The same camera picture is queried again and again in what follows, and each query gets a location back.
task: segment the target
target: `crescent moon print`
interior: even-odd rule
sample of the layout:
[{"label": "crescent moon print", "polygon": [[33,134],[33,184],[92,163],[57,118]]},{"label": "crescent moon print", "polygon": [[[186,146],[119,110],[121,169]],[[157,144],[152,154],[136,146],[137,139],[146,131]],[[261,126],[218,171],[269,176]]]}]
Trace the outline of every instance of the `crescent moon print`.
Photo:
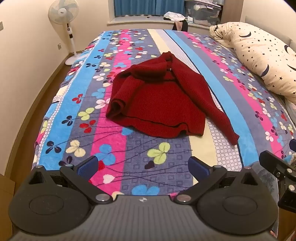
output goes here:
[{"label": "crescent moon print", "polygon": [[261,77],[263,77],[263,76],[267,75],[268,71],[269,71],[269,65],[267,65],[267,68],[266,68],[266,70],[264,70],[264,71],[262,72],[262,75],[261,75]]},{"label": "crescent moon print", "polygon": [[[287,64],[288,65],[288,64]],[[293,68],[293,67],[291,67],[290,65],[288,65],[291,69],[293,69],[293,70],[295,70],[296,71],[296,69],[295,68]]]},{"label": "crescent moon print", "polygon": [[288,53],[288,45],[285,45],[285,51]]},{"label": "crescent moon print", "polygon": [[246,35],[246,36],[240,36],[241,38],[247,38],[247,37],[250,37],[251,36],[251,32],[248,34],[248,35]]}]

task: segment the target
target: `pink stripe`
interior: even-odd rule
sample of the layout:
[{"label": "pink stripe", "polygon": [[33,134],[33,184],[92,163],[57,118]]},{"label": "pink stripe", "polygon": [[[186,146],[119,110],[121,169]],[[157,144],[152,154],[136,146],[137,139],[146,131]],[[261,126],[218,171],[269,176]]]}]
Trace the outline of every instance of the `pink stripe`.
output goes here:
[{"label": "pink stripe", "polygon": [[44,132],[43,133],[39,133],[38,134],[38,137],[37,137],[37,139],[36,139],[36,142],[38,143],[38,144],[40,144],[40,142],[41,142],[41,139],[42,139],[42,137],[44,136]]},{"label": "pink stripe", "polygon": [[[127,48],[130,47],[130,35],[126,34],[126,33],[122,33],[119,34],[117,36],[112,35],[112,37],[116,37],[116,38],[127,38],[128,41],[126,40],[122,40],[122,45],[118,46],[118,50],[123,50],[121,52],[118,52],[115,55],[115,58],[113,59],[114,64],[113,64],[113,68],[111,69],[110,72],[115,72],[115,73],[119,73],[121,72],[121,70],[123,69],[127,69],[131,66],[131,61],[128,60],[128,56],[126,54],[124,54],[124,51],[128,50]],[[126,65],[126,67],[124,68],[119,68],[119,67],[114,67],[117,65],[117,63],[124,63],[124,65]],[[112,91],[112,85],[108,86],[106,88],[106,94],[104,96],[104,100],[107,100],[108,98],[110,98],[111,96],[111,91]],[[124,167],[124,160],[126,158],[125,155],[125,150],[126,150],[126,136],[123,136],[121,134],[122,131],[122,127],[115,124],[114,122],[108,120],[106,118],[106,111],[107,111],[107,105],[103,108],[101,108],[101,114],[100,117],[98,119],[97,122],[97,128],[96,128],[96,135],[94,138],[94,143],[92,145],[92,149],[91,149],[91,155],[94,155],[98,152],[100,152],[99,148],[102,144],[108,144],[112,147],[112,153],[116,158],[115,161],[115,165],[110,166],[111,169],[110,170],[108,168],[108,166],[106,166],[103,170],[98,171],[92,178],[91,178],[91,182],[94,185],[98,185],[98,187],[103,190],[104,192],[112,195],[113,192],[115,191],[120,191],[121,188],[121,181],[117,181],[117,180],[121,180],[121,176],[123,175],[123,167]],[[100,128],[100,127],[104,127],[104,126],[112,126],[110,128]],[[104,184],[104,175],[112,175],[114,176],[114,180],[108,184]]]},{"label": "pink stripe", "polygon": [[[195,40],[194,36],[189,35],[186,32],[183,32],[187,37],[190,37],[193,39],[193,42],[199,42],[199,40]],[[211,54],[204,45],[202,44],[197,44],[198,46],[201,47],[201,50],[203,50],[210,59],[212,60],[216,60],[218,63],[220,63],[219,68],[221,69],[228,69],[228,66],[224,63],[221,62],[221,58],[219,56],[215,56],[214,54]],[[226,77],[228,77],[229,79],[235,78],[231,73],[225,74]],[[246,101],[248,102],[248,104],[250,105],[250,107],[254,110],[254,115],[255,115],[255,111],[258,111],[260,113],[260,115],[263,118],[263,121],[260,121],[260,124],[264,130],[264,132],[268,131],[272,136],[274,136],[274,141],[270,142],[271,145],[271,149],[273,151],[273,153],[275,153],[275,155],[277,155],[278,157],[281,156],[281,153],[279,152],[279,150],[282,150],[282,146],[280,143],[278,143],[276,141],[277,137],[271,133],[271,129],[272,129],[272,123],[270,121],[270,119],[268,118],[268,116],[266,116],[265,114],[263,114],[263,106],[256,100],[254,100],[252,97],[249,97],[248,94],[250,91],[248,91],[247,89],[244,90],[243,88],[240,87],[240,83],[238,83],[237,81],[232,82],[232,84],[234,84],[234,86],[238,89],[238,91],[241,93],[241,95],[246,99]]]}]

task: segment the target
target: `heart pattern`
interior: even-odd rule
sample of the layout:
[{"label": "heart pattern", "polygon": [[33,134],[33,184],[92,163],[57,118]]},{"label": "heart pattern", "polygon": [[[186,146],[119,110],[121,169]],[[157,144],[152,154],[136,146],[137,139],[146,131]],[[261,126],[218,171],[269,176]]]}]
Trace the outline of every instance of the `heart pattern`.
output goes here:
[{"label": "heart pattern", "polygon": [[115,191],[115,192],[113,192],[112,195],[111,195],[112,198],[113,198],[113,200],[116,199],[116,196],[117,196],[117,195],[124,195],[124,193],[122,193],[122,192],[120,192],[120,191]]},{"label": "heart pattern", "polygon": [[98,171],[103,170],[105,168],[105,164],[102,160],[99,161],[99,168]]},{"label": "heart pattern", "polygon": [[144,168],[146,170],[148,170],[148,169],[151,169],[153,167],[155,167],[154,161],[149,161],[148,164],[146,164]]},{"label": "heart pattern", "polygon": [[108,184],[110,182],[112,182],[114,180],[114,176],[110,175],[110,174],[106,174],[103,176],[103,183],[104,184]]}]

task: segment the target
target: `knit sweater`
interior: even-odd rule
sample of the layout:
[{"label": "knit sweater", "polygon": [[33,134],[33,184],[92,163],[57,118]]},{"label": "knit sweater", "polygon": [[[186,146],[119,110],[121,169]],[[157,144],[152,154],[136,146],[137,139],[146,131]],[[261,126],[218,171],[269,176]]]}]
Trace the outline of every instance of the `knit sweater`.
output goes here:
[{"label": "knit sweater", "polygon": [[113,80],[106,117],[153,137],[181,132],[202,136],[208,116],[232,145],[239,136],[211,96],[204,77],[172,53],[163,53],[119,73]]}]

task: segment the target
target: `blue curtain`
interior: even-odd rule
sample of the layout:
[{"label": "blue curtain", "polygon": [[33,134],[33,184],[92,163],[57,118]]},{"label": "blue curtain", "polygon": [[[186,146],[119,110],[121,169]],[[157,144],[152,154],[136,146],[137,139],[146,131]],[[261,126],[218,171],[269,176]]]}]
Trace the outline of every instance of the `blue curtain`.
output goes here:
[{"label": "blue curtain", "polygon": [[155,14],[163,16],[166,12],[185,15],[184,0],[156,0]]},{"label": "blue curtain", "polygon": [[156,0],[114,0],[115,16],[155,15]]}]

